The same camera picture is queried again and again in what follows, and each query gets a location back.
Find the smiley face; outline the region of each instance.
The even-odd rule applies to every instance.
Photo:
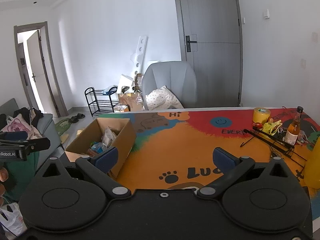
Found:
[[[210,123],[214,127],[218,127],[218,128],[226,128],[232,125],[232,121],[226,117],[215,117],[211,119]]]

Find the black metal rack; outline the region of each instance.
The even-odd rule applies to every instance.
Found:
[[[103,94],[103,90],[95,90],[92,87],[87,88],[84,91],[85,99],[87,100],[91,116],[99,116],[100,114],[114,113],[114,107],[119,103],[119,101],[114,101],[111,99],[111,95],[116,93],[116,90],[112,91],[114,88],[117,89],[118,87],[111,87],[109,89],[108,95]],[[88,96],[94,96],[94,100],[92,102],[89,102]],[[109,97],[109,99],[100,99],[100,97]],[[98,109],[93,112],[91,110],[92,106]]]
[[[303,158],[301,155],[299,155],[298,153],[296,153],[294,151],[294,146],[290,145],[289,143],[286,143],[282,140],[283,138],[283,134],[279,135],[279,138],[272,136],[270,134],[267,134],[259,129],[257,129],[256,127],[252,128],[254,130],[254,132],[249,131],[247,129],[244,129],[243,131],[245,133],[249,133],[250,135],[252,135],[252,138],[250,138],[248,141],[243,142],[240,147],[243,147],[244,145],[246,145],[248,142],[250,142],[253,138],[258,138],[259,140],[267,143],[269,146],[271,146],[273,149],[277,150],[278,152],[282,153],[284,156],[288,157],[290,160],[292,160],[293,162],[295,162],[297,165],[299,165],[302,169],[301,171],[296,170],[296,177],[299,180],[299,178],[303,179],[304,176],[302,176],[302,171],[304,170],[305,167],[305,162],[307,161],[305,158]],[[259,136],[259,134],[263,134],[267,137],[269,137],[272,141],[266,140],[265,138]],[[299,163],[296,160],[294,160],[292,157],[293,155],[297,155],[298,158],[302,159],[302,162],[304,163]]]

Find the bottle label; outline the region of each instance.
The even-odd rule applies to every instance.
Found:
[[[284,141],[294,145],[296,143],[296,140],[298,138],[298,135],[294,135],[292,133],[290,133],[289,131],[287,131],[287,134],[285,135]]]

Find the colorful tablecloth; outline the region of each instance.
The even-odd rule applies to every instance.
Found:
[[[292,122],[296,109],[271,109],[274,121],[282,120],[284,127]],[[213,164],[212,152],[221,147],[231,154],[250,156],[256,162],[268,162],[269,146],[257,138],[244,147],[241,143],[251,135],[253,110],[221,110],[165,113],[105,114],[106,118],[130,118],[137,138],[122,167],[117,181],[134,191],[137,188],[178,189],[201,188],[222,176]],[[301,116],[301,130],[308,140],[316,142],[320,127],[307,114]],[[296,145],[294,151],[305,159],[312,145]],[[293,155],[298,163],[305,161]],[[302,186],[302,167],[284,156],[284,160]],[[320,217],[320,193],[310,188],[313,219]]]

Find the yellow tape roll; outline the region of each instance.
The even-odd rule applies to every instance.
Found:
[[[255,123],[259,122],[259,123],[264,124],[265,122],[267,122],[270,115],[271,115],[270,110],[263,108],[263,107],[256,107],[253,110],[252,121]]]

